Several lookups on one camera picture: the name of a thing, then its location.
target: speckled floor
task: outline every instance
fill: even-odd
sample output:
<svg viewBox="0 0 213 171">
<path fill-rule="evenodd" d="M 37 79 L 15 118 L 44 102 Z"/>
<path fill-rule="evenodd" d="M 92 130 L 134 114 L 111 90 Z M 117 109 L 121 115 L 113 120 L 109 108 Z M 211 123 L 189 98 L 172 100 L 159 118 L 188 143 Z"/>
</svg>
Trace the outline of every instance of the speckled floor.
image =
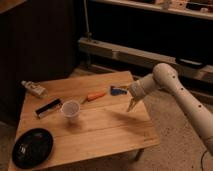
<svg viewBox="0 0 213 171">
<path fill-rule="evenodd" d="M 72 76 L 85 75 L 77 69 Z M 199 171 L 205 147 L 192 129 L 173 97 L 155 91 L 143 100 L 159 134 L 161 143 L 145 149 L 138 162 L 133 162 L 136 151 L 73 163 L 50 171 Z M 204 104 L 211 112 L 213 105 Z M 6 171 L 15 129 L 0 123 L 0 171 Z M 204 170 L 213 170 L 213 157 L 207 153 Z"/>
</svg>

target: black bowl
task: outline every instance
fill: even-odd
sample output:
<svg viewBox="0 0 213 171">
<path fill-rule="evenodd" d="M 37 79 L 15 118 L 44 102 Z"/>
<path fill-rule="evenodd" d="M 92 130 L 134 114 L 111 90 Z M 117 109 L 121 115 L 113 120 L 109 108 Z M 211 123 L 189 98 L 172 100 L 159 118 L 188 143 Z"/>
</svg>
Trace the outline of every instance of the black bowl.
<svg viewBox="0 0 213 171">
<path fill-rule="evenodd" d="M 43 128 L 35 128 L 24 133 L 16 141 L 12 160 L 21 169 L 31 169 L 43 163 L 50 155 L 53 137 Z"/>
</svg>

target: wooden plank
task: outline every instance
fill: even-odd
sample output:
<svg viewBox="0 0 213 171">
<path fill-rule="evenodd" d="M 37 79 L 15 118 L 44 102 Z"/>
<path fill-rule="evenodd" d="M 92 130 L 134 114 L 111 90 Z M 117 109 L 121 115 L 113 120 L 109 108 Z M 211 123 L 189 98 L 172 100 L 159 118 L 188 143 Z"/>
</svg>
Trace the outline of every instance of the wooden plank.
<svg viewBox="0 0 213 171">
<path fill-rule="evenodd" d="M 6 12 L 24 2 L 26 2 L 26 0 L 1 0 L 0 1 L 0 14 L 3 12 Z"/>
<path fill-rule="evenodd" d="M 54 135 L 67 136 L 82 132 L 102 130 L 106 128 L 119 127 L 128 124 L 138 124 L 149 121 L 150 118 L 146 114 L 145 106 L 140 102 L 131 112 L 126 112 L 129 103 L 118 105 L 102 106 L 99 108 L 88 109 L 85 107 L 79 112 L 79 119 L 76 124 L 69 124 L 68 120 L 63 117 L 60 111 L 53 112 L 42 119 L 37 119 L 35 116 L 22 117 L 19 125 L 17 136 L 29 128 L 49 128 L 49 131 Z"/>
<path fill-rule="evenodd" d="M 143 127 L 143 124 L 134 124 L 98 130 L 95 133 L 86 132 L 56 137 L 54 144 L 50 160 L 35 167 L 35 170 L 136 150 L 141 147 L 146 148 L 159 144 L 159 139 L 153 126 Z M 17 170 L 17 168 L 12 165 L 9 170 Z"/>
</svg>

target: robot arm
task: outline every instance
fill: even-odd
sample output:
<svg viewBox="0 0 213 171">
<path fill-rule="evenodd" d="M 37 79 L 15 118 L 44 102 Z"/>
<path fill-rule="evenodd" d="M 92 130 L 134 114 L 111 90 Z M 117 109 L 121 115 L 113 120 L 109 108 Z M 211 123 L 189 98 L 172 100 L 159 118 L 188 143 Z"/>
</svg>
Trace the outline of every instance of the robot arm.
<svg viewBox="0 0 213 171">
<path fill-rule="evenodd" d="M 165 63 L 156 65 L 152 74 L 133 82 L 129 92 L 135 100 L 141 100 L 159 88 L 164 88 L 173 95 L 204 145 L 213 155 L 213 115 L 183 87 L 176 70 L 170 65 Z"/>
</svg>

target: metal bar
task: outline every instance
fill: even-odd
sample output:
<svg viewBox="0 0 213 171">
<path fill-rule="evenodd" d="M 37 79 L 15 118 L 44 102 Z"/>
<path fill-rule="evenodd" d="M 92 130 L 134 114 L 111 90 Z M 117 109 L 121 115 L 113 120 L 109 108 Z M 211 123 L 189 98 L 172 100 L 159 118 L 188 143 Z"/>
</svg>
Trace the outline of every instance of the metal bar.
<svg viewBox="0 0 213 171">
<path fill-rule="evenodd" d="M 178 15 L 202 18 L 202 19 L 207 19 L 207 20 L 213 20 L 212 13 L 203 13 L 203 12 L 197 12 L 197 11 L 192 11 L 192 10 L 181 10 L 181 9 L 175 9 L 175 8 L 170 8 L 170 7 L 164 8 L 163 6 L 156 5 L 156 4 L 147 4 L 147 3 L 134 2 L 134 1 L 128 1 L 128 0 L 91 0 L 91 1 L 105 3 L 105 4 L 111 4 L 111 5 L 126 6 L 126 7 L 130 7 L 130 8 L 145 9 L 145 10 L 150 10 L 150 11 L 158 11 L 158 12 L 164 12 L 164 13 L 170 13 L 170 14 L 178 14 Z"/>
<path fill-rule="evenodd" d="M 175 62 L 172 56 L 151 53 L 125 46 L 115 45 L 102 41 L 87 41 L 87 38 L 81 38 L 78 41 L 79 50 L 85 53 L 119 60 L 142 67 L 153 68 L 159 62 L 165 62 L 174 67 L 182 76 L 213 83 L 213 66 L 207 65 L 202 69 L 193 69 Z"/>
</svg>

